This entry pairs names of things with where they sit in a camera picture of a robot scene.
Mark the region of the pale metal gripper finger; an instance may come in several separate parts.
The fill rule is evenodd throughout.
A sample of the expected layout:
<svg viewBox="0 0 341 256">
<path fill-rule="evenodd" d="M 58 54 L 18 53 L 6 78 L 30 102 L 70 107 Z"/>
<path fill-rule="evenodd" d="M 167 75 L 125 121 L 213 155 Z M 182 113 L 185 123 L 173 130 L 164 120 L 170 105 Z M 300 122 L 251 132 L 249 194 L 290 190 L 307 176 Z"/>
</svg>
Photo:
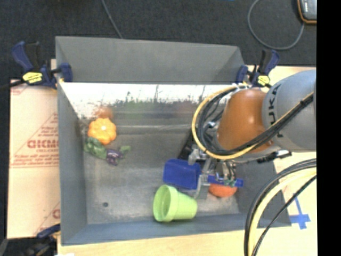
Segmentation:
<svg viewBox="0 0 341 256">
<path fill-rule="evenodd" d="M 199 182 L 196 189 L 196 199 L 206 199 L 208 195 L 208 191 L 210 188 L 210 183 L 208 182 Z"/>
</svg>

